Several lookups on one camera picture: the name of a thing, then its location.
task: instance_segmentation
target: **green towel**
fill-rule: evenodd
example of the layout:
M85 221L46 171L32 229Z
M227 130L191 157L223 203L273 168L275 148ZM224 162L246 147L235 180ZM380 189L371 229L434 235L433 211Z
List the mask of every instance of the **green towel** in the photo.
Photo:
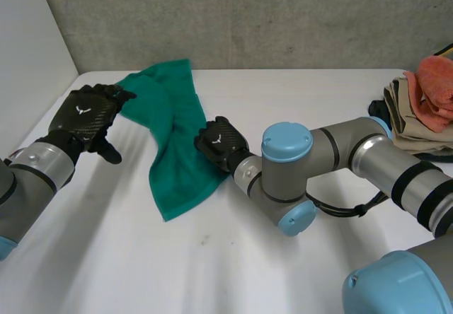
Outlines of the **green towel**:
M147 127L159 146L149 185L165 221L209 197L225 179L194 145L206 118L187 59L153 65L118 82L137 94L121 114Z

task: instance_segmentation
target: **carbon fiber glove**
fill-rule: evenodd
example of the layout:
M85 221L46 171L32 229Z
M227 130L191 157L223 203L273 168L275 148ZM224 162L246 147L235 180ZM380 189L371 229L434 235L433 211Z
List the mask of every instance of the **carbon fiber glove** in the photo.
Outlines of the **carbon fiber glove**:
M71 91L51 121L49 134L38 141L65 147L61 149L71 151L67 153L73 160L88 151L118 164L121 155L105 137L122 106L135 97L134 93L116 85L96 84Z
M238 164L252 156L248 143L241 133L223 116L206 122L194 138L195 148L220 170L234 174Z

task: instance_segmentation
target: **white table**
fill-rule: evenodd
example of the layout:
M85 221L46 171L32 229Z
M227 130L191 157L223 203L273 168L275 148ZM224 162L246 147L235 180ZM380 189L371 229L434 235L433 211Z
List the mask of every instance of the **white table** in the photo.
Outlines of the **white table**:
M87 73L68 92L128 73ZM401 74L211 70L193 77L207 118L228 117L260 153L269 125L287 120L313 129L366 115L371 100ZM24 145L47 133L64 97ZM231 178L200 206L164 223L149 189L157 147L148 129L118 117L108 139L122 164L84 154L72 182L0 264L0 313L342 313L347 274L432 239L392 202L361 219L319 214L305 232L286 238ZM346 170L310 180L308 190L348 207L377 192Z

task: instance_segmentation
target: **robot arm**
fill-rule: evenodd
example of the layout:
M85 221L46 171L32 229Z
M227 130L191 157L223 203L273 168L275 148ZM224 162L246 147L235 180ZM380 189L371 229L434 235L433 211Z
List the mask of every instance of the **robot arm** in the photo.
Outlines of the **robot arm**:
M84 86L72 91L49 134L0 161L0 260L22 240L55 194L70 180L84 151L110 163L121 155L105 140L107 129L133 93L119 86Z
M436 240L351 273L343 285L345 312L453 313L453 181L396 148L389 137L388 127L370 117L311 131L283 122L266 129L259 157L227 119L218 117L200 130L195 146L231 173L287 236L305 230L316 217L319 201L306 193L309 178L342 168L366 178Z

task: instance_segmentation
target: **white logo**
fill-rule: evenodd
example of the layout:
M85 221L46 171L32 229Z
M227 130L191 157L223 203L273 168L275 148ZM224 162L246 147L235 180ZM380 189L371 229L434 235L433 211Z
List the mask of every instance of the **white logo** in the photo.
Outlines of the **white logo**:
M87 109L87 110L82 110L82 109L79 109L79 106L77 105L76 106L76 110L77 112L79 113L79 115L82 115L84 112L88 112L91 110L91 108Z
M221 143L222 134L219 134L219 138L216 141L213 141L212 144Z

